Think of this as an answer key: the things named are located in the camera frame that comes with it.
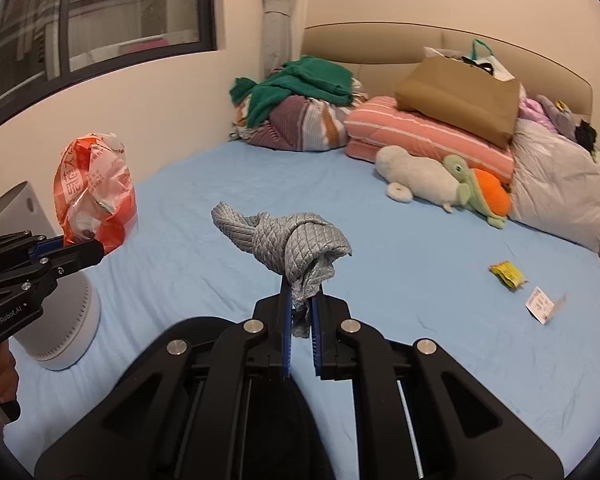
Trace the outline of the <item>left hand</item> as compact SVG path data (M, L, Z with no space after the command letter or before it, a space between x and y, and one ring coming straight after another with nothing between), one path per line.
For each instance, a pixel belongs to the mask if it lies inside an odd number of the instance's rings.
M19 376L7 340L0 343L0 403L16 400Z

